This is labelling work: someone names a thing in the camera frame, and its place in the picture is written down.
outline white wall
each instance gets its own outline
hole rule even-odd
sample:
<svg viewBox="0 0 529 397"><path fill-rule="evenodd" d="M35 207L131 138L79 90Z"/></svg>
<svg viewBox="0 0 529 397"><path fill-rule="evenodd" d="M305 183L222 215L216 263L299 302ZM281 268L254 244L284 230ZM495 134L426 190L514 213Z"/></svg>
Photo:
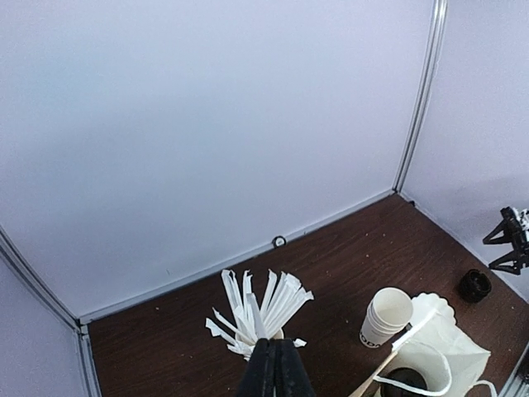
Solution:
<svg viewBox="0 0 529 397"><path fill-rule="evenodd" d="M431 2L10 2L0 223L77 315L390 189Z"/></svg>
<svg viewBox="0 0 529 397"><path fill-rule="evenodd" d="M489 263L500 208L529 206L529 2L452 0L405 193ZM529 299L529 270L498 272Z"/></svg>
<svg viewBox="0 0 529 397"><path fill-rule="evenodd" d="M83 396L76 336L0 260L0 396Z"/></svg>

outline stack of paper cups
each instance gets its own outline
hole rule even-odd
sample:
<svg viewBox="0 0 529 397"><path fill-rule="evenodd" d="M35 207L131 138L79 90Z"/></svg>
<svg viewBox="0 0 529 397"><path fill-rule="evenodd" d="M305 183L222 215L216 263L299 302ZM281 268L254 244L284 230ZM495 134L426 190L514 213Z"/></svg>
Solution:
<svg viewBox="0 0 529 397"><path fill-rule="evenodd" d="M393 287L381 289L367 308L360 340L367 347L380 347L406 326L412 314L412 300L404 291Z"/></svg>

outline dark brown table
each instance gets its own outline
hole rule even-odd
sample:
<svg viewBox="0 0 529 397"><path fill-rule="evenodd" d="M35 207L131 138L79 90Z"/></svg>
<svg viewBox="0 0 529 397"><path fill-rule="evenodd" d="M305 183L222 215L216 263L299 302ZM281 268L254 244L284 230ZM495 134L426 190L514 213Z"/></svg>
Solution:
<svg viewBox="0 0 529 397"><path fill-rule="evenodd" d="M465 272L488 273L493 292L467 304L455 292ZM529 339L529 305L437 225L391 196L287 246L241 263L262 296L268 269L296 275L315 300L285 327L320 396L346 397L389 353L363 347L358 331L373 294L387 285L437 292L458 325L493 354L484 378L501 390ZM212 306L231 314L213 275L89 326L103 397L231 396L245 361L204 327ZM472 395L487 395L484 391Z"/></svg>

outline black container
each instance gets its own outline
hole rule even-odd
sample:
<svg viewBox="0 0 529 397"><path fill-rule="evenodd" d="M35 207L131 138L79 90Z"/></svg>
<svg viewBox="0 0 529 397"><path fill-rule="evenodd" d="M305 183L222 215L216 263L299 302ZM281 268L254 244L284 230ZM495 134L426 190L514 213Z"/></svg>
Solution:
<svg viewBox="0 0 529 397"><path fill-rule="evenodd" d="M488 277L479 270L472 269L461 279L458 292L465 301L476 304L492 290Z"/></svg>
<svg viewBox="0 0 529 397"><path fill-rule="evenodd" d="M388 373L385 376L388 379L396 380L397 382L404 383L408 386L415 387L417 389L428 390L427 383L417 371L411 368L397 368ZM417 393L412 393L411 391L402 390L399 387L382 384L380 386L380 396L381 397L422 397Z"/></svg>

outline bag handle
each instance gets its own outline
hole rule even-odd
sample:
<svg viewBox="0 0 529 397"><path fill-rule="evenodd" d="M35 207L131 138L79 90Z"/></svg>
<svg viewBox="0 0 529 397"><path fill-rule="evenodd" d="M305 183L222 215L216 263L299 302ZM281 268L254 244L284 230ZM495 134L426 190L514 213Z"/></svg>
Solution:
<svg viewBox="0 0 529 397"><path fill-rule="evenodd" d="M375 380L375 381L377 381L379 383L386 383L388 385L398 387L400 389L409 391L410 393L415 393L416 395L427 395L427 396L430 396L430 397L441 397L442 395L445 395L446 393L448 393L448 390L450 390L450 387L452 387L452 371L450 370L450 364L448 363L448 360L446 359L446 356L443 353L439 352L437 349L435 349L433 346L430 346L430 345L427 345L427 344L424 344L424 343L420 343L420 342L415 342L415 343L419 344L419 345L423 345L424 347L429 347L430 349L432 349L434 352L436 352L441 357L441 359L443 361L443 366L447 369L447 372L448 372L448 383L446 384L446 386L442 390L439 390L439 391L428 391L428 390L418 389L417 387L411 387L411 386L408 386L408 385L406 385L404 383L397 382L396 380L382 378L380 376L375 376L373 378L373 380Z"/></svg>
<svg viewBox="0 0 529 397"><path fill-rule="evenodd" d="M485 385L488 386L490 389L490 395L491 397L498 397L498 392L496 391L496 386L492 382L489 382L488 380L478 380L476 383L472 385L470 389L473 389L475 386L479 385Z"/></svg>

